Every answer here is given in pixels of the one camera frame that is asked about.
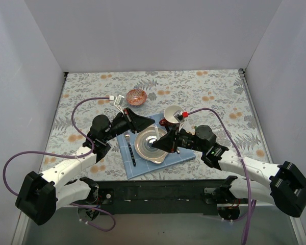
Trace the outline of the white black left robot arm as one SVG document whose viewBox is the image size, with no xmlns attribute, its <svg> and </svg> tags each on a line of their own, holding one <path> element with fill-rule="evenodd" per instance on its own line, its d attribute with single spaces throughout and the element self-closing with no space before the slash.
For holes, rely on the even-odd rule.
<svg viewBox="0 0 306 245">
<path fill-rule="evenodd" d="M 76 201 L 93 204 L 98 199 L 99 185 L 88 177 L 75 180 L 83 170 L 95 165 L 108 153 L 109 140 L 130 131 L 139 133 L 155 121 L 125 108 L 110 121 L 101 114 L 92 121 L 87 139 L 70 159 L 39 174 L 26 175 L 16 200 L 16 207 L 37 225 L 45 224 L 56 210 Z"/>
</svg>

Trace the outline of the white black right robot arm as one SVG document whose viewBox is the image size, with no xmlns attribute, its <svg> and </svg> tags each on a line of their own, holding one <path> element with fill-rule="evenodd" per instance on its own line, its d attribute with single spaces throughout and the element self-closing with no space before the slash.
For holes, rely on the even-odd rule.
<svg viewBox="0 0 306 245">
<path fill-rule="evenodd" d="M 236 199 L 255 199 L 274 204 L 283 213 L 300 217 L 306 207 L 306 177 L 292 162 L 283 164 L 265 163 L 237 153 L 216 141 L 217 136 L 207 125 L 198 126 L 194 134 L 173 127 L 152 143 L 152 147 L 168 153 L 185 148 L 202 153 L 202 161 L 211 168 L 236 173 L 252 184 L 239 185 L 233 181 L 221 189 L 221 198 L 232 203 Z"/>
</svg>

